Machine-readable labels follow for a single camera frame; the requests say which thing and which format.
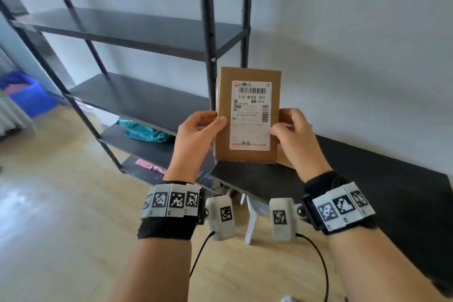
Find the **white table leg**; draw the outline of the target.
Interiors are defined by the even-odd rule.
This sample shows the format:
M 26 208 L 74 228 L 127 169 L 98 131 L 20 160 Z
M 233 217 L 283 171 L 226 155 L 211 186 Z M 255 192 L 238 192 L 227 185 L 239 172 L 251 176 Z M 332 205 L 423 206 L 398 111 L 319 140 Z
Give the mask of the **white table leg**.
M 251 198 L 246 194 L 242 194 L 241 205 L 243 205 L 245 202 L 247 203 L 250 215 L 245 235 L 245 242 L 247 245 L 250 245 L 252 242 L 253 232 L 258 218 L 263 217 L 268 219 L 270 215 L 270 209 L 268 203 L 264 203 L 258 199 Z

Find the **teal plastic bag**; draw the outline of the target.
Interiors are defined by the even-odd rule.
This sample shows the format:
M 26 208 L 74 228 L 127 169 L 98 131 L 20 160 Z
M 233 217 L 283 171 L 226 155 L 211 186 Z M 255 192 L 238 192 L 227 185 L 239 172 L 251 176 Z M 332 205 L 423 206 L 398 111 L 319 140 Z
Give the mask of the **teal plastic bag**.
M 116 125 L 121 126 L 125 130 L 126 137 L 142 142 L 173 143 L 176 139 L 176 137 L 171 134 L 145 126 L 123 117 L 118 118 Z

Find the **right wristband with marker tags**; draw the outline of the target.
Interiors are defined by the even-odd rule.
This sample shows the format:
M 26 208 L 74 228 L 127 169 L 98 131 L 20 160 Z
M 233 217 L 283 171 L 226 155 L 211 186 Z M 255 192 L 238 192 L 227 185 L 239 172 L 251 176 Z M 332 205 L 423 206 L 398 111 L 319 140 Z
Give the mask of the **right wristband with marker tags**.
M 304 185 L 300 211 L 303 220 L 325 235 L 355 227 L 377 229 L 376 212 L 358 186 L 345 176 L 326 172 Z

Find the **blue plastic bin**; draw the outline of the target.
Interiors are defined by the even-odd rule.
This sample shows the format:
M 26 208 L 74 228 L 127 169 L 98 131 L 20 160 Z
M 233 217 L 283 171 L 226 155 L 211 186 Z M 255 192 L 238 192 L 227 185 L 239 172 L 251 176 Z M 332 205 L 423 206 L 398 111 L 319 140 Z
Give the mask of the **blue plastic bin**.
M 20 71 L 0 75 L 0 89 L 30 118 L 36 118 L 58 106 L 40 82 Z

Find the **person's left hand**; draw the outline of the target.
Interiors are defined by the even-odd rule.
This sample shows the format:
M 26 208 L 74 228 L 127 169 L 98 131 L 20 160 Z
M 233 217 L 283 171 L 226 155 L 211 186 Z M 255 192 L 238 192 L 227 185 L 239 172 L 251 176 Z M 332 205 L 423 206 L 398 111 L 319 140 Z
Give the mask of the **person's left hand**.
M 212 146 L 212 142 L 206 143 L 198 137 L 198 125 L 204 118 L 215 117 L 218 117 L 215 111 L 197 111 L 178 127 L 171 163 L 164 175 L 165 181 L 195 183 Z

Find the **person's right hand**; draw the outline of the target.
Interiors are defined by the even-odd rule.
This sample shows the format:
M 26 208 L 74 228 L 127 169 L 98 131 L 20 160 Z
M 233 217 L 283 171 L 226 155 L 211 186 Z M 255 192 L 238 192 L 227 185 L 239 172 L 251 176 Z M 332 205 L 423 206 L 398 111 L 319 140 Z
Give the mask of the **person's right hand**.
M 313 126 L 301 110 L 280 109 L 277 123 L 279 122 L 294 125 L 294 139 L 291 143 L 280 146 L 303 182 L 332 171 L 321 151 Z

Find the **wristband with marker tags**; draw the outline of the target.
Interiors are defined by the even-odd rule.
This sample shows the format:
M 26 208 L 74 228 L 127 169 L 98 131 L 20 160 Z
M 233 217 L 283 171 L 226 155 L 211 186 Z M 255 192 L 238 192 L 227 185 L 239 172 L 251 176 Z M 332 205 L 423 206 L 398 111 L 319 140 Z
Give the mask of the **wristband with marker tags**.
M 345 176 L 326 172 L 304 185 L 300 211 L 303 220 L 325 235 L 355 227 L 377 229 L 376 212 L 358 186 Z
M 201 220 L 198 185 L 183 181 L 162 181 L 150 188 L 144 201 L 138 239 L 191 240 Z

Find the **person's right forearm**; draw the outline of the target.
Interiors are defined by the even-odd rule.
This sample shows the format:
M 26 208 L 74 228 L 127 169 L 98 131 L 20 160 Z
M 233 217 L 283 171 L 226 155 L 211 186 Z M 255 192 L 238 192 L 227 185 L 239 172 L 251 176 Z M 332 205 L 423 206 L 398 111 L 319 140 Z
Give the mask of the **person's right forearm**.
M 380 229 L 327 237 L 348 302 L 447 302 Z

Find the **left wristband with marker tags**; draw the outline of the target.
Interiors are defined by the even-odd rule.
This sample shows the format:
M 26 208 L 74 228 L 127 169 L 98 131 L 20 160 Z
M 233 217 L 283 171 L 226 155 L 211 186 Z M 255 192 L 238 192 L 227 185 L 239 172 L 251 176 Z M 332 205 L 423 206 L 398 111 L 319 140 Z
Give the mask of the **left wristband with marker tags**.
M 191 240 L 201 220 L 198 185 L 183 181 L 162 181 L 150 188 L 144 201 L 138 239 Z

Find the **grey curtain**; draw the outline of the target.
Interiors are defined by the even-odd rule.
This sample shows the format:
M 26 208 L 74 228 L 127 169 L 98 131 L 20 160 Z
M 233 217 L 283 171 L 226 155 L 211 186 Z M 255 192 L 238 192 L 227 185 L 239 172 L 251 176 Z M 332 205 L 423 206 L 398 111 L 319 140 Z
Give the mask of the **grey curtain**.
M 15 68 L 14 63 L 0 47 L 0 83 L 11 68 Z M 0 139 L 24 129 L 34 130 L 33 121 L 0 87 Z

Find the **pink flat packet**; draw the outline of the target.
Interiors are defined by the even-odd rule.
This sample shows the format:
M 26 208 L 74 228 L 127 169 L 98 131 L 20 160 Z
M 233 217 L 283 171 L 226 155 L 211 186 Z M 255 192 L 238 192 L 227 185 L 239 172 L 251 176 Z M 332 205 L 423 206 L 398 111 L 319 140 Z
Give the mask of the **pink flat packet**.
M 165 174 L 167 172 L 167 170 L 165 168 L 162 168 L 152 162 L 148 162 L 142 158 L 137 159 L 135 164 L 138 165 L 139 167 L 142 167 L 142 168 L 145 168 L 148 170 L 154 170 L 154 171 L 160 172 L 162 174 Z

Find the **cardboard box with white label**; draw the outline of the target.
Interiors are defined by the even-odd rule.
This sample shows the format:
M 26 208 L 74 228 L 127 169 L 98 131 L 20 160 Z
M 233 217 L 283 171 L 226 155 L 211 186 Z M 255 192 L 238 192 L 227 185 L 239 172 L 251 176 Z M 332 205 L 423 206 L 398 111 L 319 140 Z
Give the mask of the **cardboard box with white label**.
M 215 137 L 215 159 L 277 162 L 277 138 L 269 130 L 279 121 L 281 77 L 279 70 L 221 68 L 216 111 L 227 125 Z

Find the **person's left forearm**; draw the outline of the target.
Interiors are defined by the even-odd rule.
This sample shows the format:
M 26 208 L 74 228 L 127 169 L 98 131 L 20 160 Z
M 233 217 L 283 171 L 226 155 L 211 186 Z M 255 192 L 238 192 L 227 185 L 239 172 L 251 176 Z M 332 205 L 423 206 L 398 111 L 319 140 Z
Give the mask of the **person's left forearm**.
M 139 239 L 109 302 L 187 302 L 190 240 Z

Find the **black metal shelf rack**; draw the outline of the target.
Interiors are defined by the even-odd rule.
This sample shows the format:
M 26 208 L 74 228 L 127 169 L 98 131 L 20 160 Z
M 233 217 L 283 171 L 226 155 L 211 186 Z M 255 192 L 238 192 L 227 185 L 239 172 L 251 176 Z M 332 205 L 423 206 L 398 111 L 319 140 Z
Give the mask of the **black metal shelf rack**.
M 179 124 L 190 114 L 215 108 L 219 58 L 241 43 L 240 65 L 248 66 L 252 0 L 242 0 L 240 25 L 215 22 L 213 0 L 200 0 L 201 20 L 75 7 L 71 0 L 63 2 L 64 8 L 17 17 L 0 0 L 0 12 L 122 173 L 132 175 L 139 157 L 167 168 L 173 153 L 172 143 L 127 138 L 119 125 L 99 133 L 77 102 L 176 135 Z M 65 87 L 25 30 L 83 40 L 101 73 L 75 87 Z M 203 62 L 209 98 L 109 73 L 93 42 Z

